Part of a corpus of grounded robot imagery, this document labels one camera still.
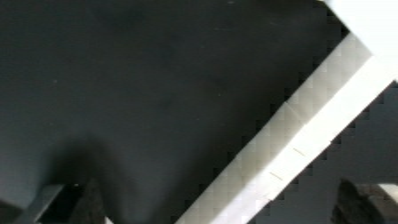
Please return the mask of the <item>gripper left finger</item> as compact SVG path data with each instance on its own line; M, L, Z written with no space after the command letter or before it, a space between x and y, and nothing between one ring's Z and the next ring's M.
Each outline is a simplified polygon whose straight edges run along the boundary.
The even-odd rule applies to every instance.
M48 185L13 224L107 224L96 181Z

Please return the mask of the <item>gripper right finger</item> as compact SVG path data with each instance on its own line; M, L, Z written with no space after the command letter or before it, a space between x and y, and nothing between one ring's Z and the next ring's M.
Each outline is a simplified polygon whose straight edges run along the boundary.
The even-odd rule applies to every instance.
M398 224L398 184L354 184L343 179L331 221L333 224Z

